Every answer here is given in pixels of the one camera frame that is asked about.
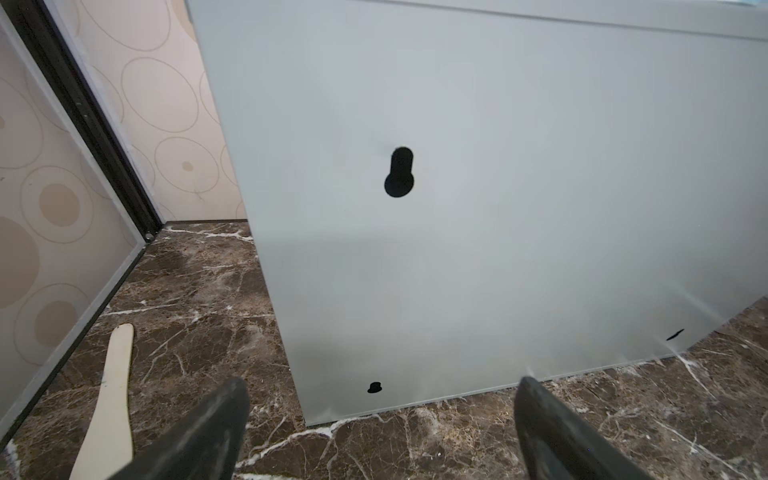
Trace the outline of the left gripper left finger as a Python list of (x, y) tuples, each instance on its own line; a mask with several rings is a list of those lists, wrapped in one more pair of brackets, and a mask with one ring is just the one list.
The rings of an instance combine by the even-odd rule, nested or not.
[(249, 412), (246, 383), (229, 378), (112, 477), (231, 479)]

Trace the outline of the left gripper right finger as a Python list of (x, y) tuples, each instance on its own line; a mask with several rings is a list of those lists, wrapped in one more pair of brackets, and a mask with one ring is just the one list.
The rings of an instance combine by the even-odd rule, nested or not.
[(649, 477), (532, 377), (517, 386), (514, 420), (531, 479)]

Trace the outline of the wooden spatula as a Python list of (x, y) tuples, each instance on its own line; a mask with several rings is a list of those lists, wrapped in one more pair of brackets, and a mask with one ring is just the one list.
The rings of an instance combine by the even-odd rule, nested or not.
[(133, 458), (128, 383), (134, 327), (111, 334), (95, 410), (70, 479), (109, 479)]

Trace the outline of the grey metal cabinet box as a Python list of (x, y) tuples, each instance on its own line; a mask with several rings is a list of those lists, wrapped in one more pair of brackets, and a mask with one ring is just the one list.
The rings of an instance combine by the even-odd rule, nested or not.
[(767, 7), (191, 1), (310, 425), (670, 356), (767, 293)]

